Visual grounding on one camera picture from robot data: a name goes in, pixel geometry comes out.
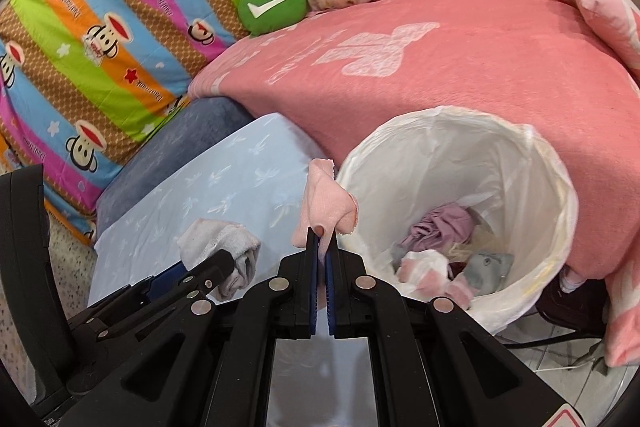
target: laundry basket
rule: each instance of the laundry basket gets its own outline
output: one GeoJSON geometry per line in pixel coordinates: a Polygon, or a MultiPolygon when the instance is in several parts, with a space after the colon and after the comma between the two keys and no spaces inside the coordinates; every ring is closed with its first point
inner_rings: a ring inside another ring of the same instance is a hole
{"type": "Polygon", "coordinates": [[[468,313],[496,333],[524,314],[566,261],[578,200],[551,145],[530,125],[442,106],[398,116],[347,157],[338,183],[360,209],[341,247],[394,284],[391,247],[442,204],[472,207],[514,256],[504,289],[472,300],[468,313]]]}

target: pink bedspread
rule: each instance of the pink bedspread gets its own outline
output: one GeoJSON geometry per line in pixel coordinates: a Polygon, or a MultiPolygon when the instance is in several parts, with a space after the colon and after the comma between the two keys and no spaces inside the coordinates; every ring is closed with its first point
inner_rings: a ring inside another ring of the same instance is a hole
{"type": "Polygon", "coordinates": [[[191,98],[280,112],[340,163],[399,114],[460,105],[530,123],[580,200],[568,263],[607,278],[607,363],[640,359],[640,102],[613,52],[562,0],[388,0],[243,39],[191,98]]]}

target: metal screw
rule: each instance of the metal screw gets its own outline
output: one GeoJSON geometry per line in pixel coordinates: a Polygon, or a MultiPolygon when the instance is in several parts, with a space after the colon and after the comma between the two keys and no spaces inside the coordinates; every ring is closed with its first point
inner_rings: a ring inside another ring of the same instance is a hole
{"type": "Polygon", "coordinates": [[[356,286],[362,290],[370,290],[376,285],[376,280],[370,275],[361,275],[356,279],[356,286]]]}
{"type": "Polygon", "coordinates": [[[207,299],[201,299],[199,301],[195,301],[191,305],[191,312],[194,315],[206,315],[211,311],[211,302],[207,301],[207,299]]]}
{"type": "Polygon", "coordinates": [[[433,301],[433,309],[440,313],[449,313],[453,311],[453,302],[446,297],[438,297],[433,301]]]}
{"type": "Polygon", "coordinates": [[[284,291],[288,287],[289,281],[287,281],[284,277],[274,277],[269,281],[269,288],[271,288],[274,292],[284,291]]]}

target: red and white sticker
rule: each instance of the red and white sticker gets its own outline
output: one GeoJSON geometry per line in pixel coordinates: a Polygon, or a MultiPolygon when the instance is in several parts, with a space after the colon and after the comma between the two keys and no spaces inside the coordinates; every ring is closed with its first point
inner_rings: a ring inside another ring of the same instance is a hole
{"type": "Polygon", "coordinates": [[[565,403],[542,427],[584,427],[584,423],[574,408],[565,403]]]}

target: pink and white pillow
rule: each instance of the pink and white pillow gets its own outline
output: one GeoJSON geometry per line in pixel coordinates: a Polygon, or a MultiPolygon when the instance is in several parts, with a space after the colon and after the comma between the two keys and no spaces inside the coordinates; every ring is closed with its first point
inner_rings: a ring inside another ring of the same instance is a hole
{"type": "Polygon", "coordinates": [[[640,80],[640,9],[632,0],[575,0],[594,33],[640,80]]]}

